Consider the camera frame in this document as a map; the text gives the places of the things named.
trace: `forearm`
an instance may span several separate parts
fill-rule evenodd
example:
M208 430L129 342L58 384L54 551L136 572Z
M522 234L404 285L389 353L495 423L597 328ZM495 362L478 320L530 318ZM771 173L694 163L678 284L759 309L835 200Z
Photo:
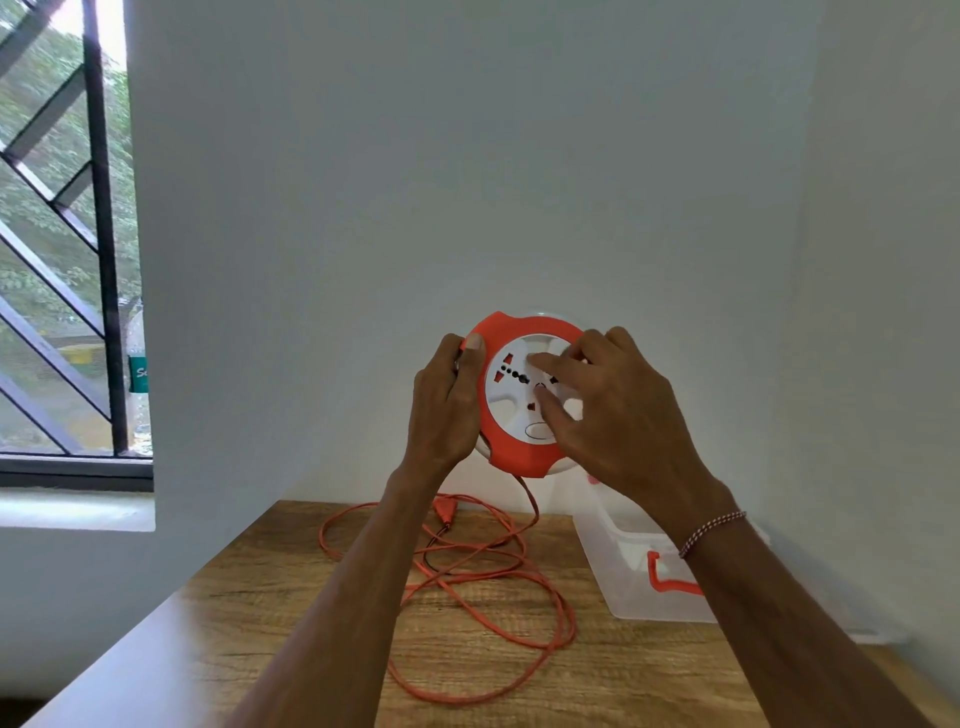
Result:
M373 725L420 525L443 476L411 465L391 475L367 525L230 728Z
M771 724L929 725L747 522L710 531L687 563Z

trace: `hand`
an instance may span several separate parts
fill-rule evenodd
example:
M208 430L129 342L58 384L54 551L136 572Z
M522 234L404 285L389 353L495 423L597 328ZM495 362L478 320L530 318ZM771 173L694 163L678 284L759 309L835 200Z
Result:
M478 333L467 337L461 352L463 341L456 334L447 334L430 363L414 378L414 403L403 461L441 480L470 454L480 435L477 380L486 349Z
M730 491L701 461L673 388L624 328L589 330L563 356L528 361L576 390L573 420L557 398L537 389L543 418L561 450L588 473L633 500L681 544L703 523L736 510Z

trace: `extension cord reel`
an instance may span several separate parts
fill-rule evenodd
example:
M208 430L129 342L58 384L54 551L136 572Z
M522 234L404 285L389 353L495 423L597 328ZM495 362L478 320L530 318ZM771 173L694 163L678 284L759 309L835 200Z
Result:
M497 311L470 333L487 344L477 382L480 437L476 449L499 470L520 477L546 477L572 468L553 431L543 420L534 394L546 387L574 417L578 395L555 378L527 364L528 353L559 355L583 332L563 319L533 315L515 318Z

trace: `bottle label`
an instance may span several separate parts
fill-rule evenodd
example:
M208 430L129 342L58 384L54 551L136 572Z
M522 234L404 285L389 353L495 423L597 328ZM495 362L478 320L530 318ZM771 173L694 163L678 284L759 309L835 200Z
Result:
M130 362L130 391L135 394L145 394L150 391L147 379L147 357L128 356Z

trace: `bracelet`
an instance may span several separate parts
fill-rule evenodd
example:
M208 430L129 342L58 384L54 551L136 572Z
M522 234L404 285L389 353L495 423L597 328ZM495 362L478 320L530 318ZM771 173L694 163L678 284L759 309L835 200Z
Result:
M704 534L709 530L718 525L723 525L724 523L729 523L730 521L736 521L737 519L745 518L746 515L746 511L734 511L733 513L728 513L726 516L720 516L712 521L707 521L693 532L693 535L686 540L686 543L683 545L677 555L680 556L680 558L685 559L689 555L690 550L696 546L697 542L700 541L700 539L704 537Z

